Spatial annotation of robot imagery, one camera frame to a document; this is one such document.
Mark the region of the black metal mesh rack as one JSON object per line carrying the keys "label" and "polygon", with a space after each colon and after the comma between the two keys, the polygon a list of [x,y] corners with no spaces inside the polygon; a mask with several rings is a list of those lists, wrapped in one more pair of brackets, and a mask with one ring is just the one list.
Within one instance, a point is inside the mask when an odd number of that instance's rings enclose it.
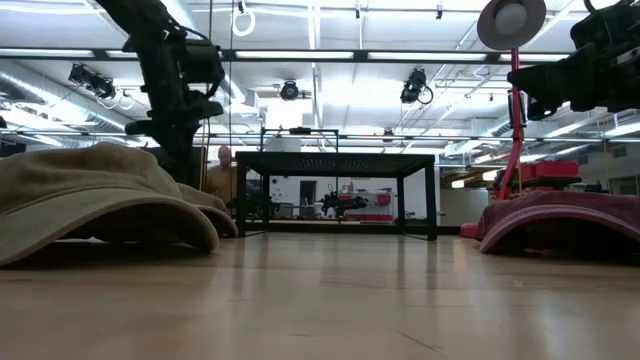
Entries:
{"label": "black metal mesh rack", "polygon": [[[403,227],[405,220],[404,179],[419,171],[424,172],[426,223],[436,228],[436,186],[435,157],[432,155],[404,155],[381,153],[303,153],[303,152],[239,152],[237,160],[237,203],[236,224],[244,225],[248,218],[250,204],[246,201],[247,171],[253,170],[261,176],[264,187],[259,198],[262,207],[261,223],[271,222],[270,185],[273,176],[294,177],[370,177],[393,179],[398,190],[398,222]],[[426,241],[435,241],[435,232],[425,236]]]}

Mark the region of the black overhead frame bar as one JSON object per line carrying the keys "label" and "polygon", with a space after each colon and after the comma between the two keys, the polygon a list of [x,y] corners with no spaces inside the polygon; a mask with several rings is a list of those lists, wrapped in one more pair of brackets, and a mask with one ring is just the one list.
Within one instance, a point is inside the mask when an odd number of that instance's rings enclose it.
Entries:
{"label": "black overhead frame bar", "polygon": [[[512,54],[495,51],[381,51],[381,50],[232,50],[223,49],[225,62],[316,62],[316,63],[416,63],[508,65]],[[134,61],[136,55],[107,48],[0,47],[0,58],[33,60]]]}

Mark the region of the black table border rail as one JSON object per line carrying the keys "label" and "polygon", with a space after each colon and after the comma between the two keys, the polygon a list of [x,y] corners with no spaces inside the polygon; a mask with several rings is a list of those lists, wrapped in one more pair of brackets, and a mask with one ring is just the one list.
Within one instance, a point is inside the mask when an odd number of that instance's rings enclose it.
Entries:
{"label": "black table border rail", "polygon": [[240,234],[249,232],[291,232],[291,233],[350,233],[350,234],[410,234],[426,236],[435,232],[439,235],[459,235],[460,226],[428,227],[424,224],[410,224],[403,227],[397,224],[351,224],[331,222],[259,222],[238,225]]}

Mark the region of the red desk lamp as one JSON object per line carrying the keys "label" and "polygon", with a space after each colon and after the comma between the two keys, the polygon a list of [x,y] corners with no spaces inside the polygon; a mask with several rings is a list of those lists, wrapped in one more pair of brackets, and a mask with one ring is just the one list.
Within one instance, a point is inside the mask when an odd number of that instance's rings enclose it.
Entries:
{"label": "red desk lamp", "polygon": [[[511,71],[514,72],[520,68],[519,48],[540,31],[545,15],[544,0],[491,0],[479,16],[477,33],[481,42],[490,49],[510,51]],[[509,99],[512,146],[498,190],[499,202],[510,199],[515,178],[518,178],[518,194],[522,193],[520,157],[524,142],[524,114],[520,89],[516,85],[512,86]]]}

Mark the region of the beige baseball cap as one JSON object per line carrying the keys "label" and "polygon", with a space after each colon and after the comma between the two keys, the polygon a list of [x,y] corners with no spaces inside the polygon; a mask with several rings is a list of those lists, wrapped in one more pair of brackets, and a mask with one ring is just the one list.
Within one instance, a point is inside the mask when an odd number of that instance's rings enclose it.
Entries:
{"label": "beige baseball cap", "polygon": [[220,198],[182,183],[178,183],[178,188],[182,198],[199,209],[210,220],[219,237],[238,237],[237,225],[227,213],[226,206]]}
{"label": "beige baseball cap", "polygon": [[0,267],[67,239],[219,245],[212,222],[156,158],[101,142],[0,159]]}

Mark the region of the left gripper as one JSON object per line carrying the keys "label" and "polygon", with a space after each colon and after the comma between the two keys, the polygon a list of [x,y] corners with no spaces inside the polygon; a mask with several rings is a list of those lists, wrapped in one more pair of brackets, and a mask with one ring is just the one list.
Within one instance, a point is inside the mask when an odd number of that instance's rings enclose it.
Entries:
{"label": "left gripper", "polygon": [[[136,120],[125,125],[125,133],[153,138],[158,148],[158,164],[176,182],[189,186],[201,184],[201,147],[193,146],[194,136],[201,127],[200,121],[224,113],[223,106],[207,98],[197,99],[194,104],[176,108],[163,106],[147,112],[146,120]],[[191,148],[189,156],[180,162],[163,148]]]}

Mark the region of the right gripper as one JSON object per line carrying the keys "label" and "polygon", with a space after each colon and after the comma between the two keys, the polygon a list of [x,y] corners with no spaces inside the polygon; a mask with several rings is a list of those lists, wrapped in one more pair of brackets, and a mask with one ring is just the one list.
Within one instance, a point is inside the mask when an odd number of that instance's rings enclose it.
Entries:
{"label": "right gripper", "polygon": [[553,116],[565,102],[572,111],[640,109],[640,5],[619,0],[600,15],[608,40],[602,59],[590,43],[557,62],[508,74],[508,81],[529,96],[528,120]]}

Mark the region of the white shelf with red bins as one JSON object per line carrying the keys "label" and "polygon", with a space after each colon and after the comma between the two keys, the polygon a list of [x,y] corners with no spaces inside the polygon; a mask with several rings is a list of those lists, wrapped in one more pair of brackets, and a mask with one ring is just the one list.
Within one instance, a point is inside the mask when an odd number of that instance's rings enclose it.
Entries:
{"label": "white shelf with red bins", "polygon": [[363,208],[346,209],[343,218],[360,223],[392,223],[395,219],[395,194],[381,191],[344,192],[340,199],[362,198],[366,204]]}

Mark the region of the maroon baseball cap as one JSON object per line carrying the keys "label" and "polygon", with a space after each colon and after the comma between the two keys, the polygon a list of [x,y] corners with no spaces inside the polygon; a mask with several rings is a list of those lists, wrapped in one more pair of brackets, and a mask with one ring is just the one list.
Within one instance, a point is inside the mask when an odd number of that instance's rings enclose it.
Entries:
{"label": "maroon baseball cap", "polygon": [[640,198],[590,192],[532,192],[486,207],[478,250],[615,258],[640,256]]}

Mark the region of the red storage bin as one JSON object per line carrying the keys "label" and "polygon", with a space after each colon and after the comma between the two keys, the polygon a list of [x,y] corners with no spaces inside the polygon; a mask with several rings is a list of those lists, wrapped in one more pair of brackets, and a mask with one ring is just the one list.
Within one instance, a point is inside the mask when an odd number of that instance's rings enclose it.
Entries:
{"label": "red storage bin", "polygon": [[577,178],[578,165],[573,161],[543,161],[521,167],[523,181],[540,178]]}

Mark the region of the person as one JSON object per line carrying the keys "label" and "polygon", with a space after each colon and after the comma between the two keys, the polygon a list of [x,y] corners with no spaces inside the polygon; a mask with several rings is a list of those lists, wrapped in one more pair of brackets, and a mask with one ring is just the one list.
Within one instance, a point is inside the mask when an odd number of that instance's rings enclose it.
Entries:
{"label": "person", "polygon": [[218,149],[219,164],[207,171],[207,193],[221,199],[229,205],[235,199],[237,185],[237,168],[233,165],[231,149],[223,145]]}

